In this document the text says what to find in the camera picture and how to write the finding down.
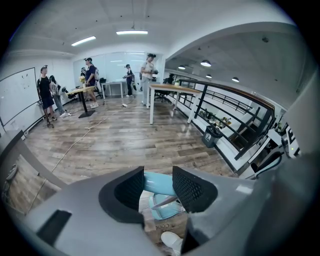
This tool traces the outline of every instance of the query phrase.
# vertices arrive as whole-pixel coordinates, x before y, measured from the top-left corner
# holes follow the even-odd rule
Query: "backpack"
[[[99,81],[99,70],[95,67],[94,79]]]

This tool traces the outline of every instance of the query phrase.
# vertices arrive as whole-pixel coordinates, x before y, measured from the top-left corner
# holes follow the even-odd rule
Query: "glass wall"
[[[91,56],[92,63],[99,70],[100,78],[105,78],[107,82],[126,82],[123,78],[127,74],[126,64],[129,64],[132,72],[135,75],[135,83],[140,84],[139,73],[141,66],[147,60],[147,52],[144,51],[122,51],[106,53],[97,56]],[[163,55],[157,54],[153,60],[154,67],[158,70],[157,75],[153,75],[156,78],[156,82],[160,83],[161,72],[163,70]],[[73,74],[76,85],[81,85],[79,82],[79,76],[81,68],[88,68],[84,60],[77,60],[73,63]],[[120,88],[112,87],[112,95],[119,95]]]

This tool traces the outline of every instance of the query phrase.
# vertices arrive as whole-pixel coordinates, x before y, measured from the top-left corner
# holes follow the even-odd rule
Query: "wooden floor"
[[[78,118],[83,112],[80,102],[65,106],[74,114],[68,120],[47,128],[42,121],[27,136],[25,143],[34,155],[52,170],[69,147],[103,119],[81,141],[74,145],[59,163],[53,174],[67,184],[95,177],[118,169],[144,166],[148,172],[172,174],[173,166],[197,169],[216,175],[233,176],[220,154],[207,148],[202,134],[178,110],[173,112],[169,103],[156,102],[153,125],[149,124],[150,110],[137,98],[99,100],[99,108],[91,117]],[[11,204],[26,213],[41,188],[44,179],[36,176],[32,167],[20,157],[19,172],[10,187]],[[59,188],[46,181],[36,197],[33,207],[53,195]],[[180,213],[167,220],[157,221],[148,207],[148,197],[143,192],[139,211],[145,218],[145,231],[167,255],[172,251],[161,244],[161,233],[173,231],[183,237],[187,214]]]

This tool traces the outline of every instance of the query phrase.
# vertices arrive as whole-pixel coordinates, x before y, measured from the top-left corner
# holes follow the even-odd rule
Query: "ceiling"
[[[202,66],[202,60],[210,61],[211,67]],[[241,80],[241,76],[260,74],[298,86],[309,62],[315,64],[298,34],[261,31],[236,33],[199,44],[167,61],[165,67],[177,70],[179,65],[185,65],[186,73],[202,77],[210,74],[213,78],[228,74],[229,80],[233,76]]]
[[[47,0],[19,28],[10,51],[37,49],[77,54],[121,43],[169,45],[183,20],[201,17],[206,6],[212,13],[245,0]],[[116,31],[147,30],[148,35],[117,35]],[[71,44],[95,36],[90,43]]]

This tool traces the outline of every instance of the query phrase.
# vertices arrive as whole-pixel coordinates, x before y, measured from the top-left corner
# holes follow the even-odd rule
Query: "wooden tabletop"
[[[198,91],[195,89],[183,87],[180,85],[173,85],[173,84],[150,84],[149,86],[154,89],[157,89],[157,88],[168,89],[168,91],[181,90],[181,91],[185,91],[185,92],[192,93],[192,94],[200,94],[201,93],[201,91]]]
[[[70,95],[70,94],[76,94],[76,93],[80,93],[80,92],[87,92],[89,90],[93,90],[95,87],[94,86],[90,86],[90,87],[85,87],[85,88],[80,88],[80,89],[76,89],[76,90],[72,90],[69,91],[66,95]]]

